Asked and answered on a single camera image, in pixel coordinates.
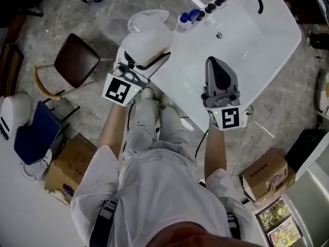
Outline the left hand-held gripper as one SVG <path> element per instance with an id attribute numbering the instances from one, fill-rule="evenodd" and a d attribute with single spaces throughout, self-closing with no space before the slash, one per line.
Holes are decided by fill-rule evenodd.
<path id="1" fill-rule="evenodd" d="M 114 70 L 108 73 L 102 97 L 120 106 L 127 106 L 149 83 L 149 79 L 167 62 L 171 53 L 165 53 L 147 66 L 137 64 L 125 51 L 127 65 L 115 62 Z"/>

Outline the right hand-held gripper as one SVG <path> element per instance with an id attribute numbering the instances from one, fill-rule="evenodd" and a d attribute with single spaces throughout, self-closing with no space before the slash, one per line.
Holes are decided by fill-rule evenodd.
<path id="1" fill-rule="evenodd" d="M 243 111 L 234 70 L 210 56 L 205 63 L 205 84 L 201 99 L 213 126 L 221 131 L 241 128 Z"/>

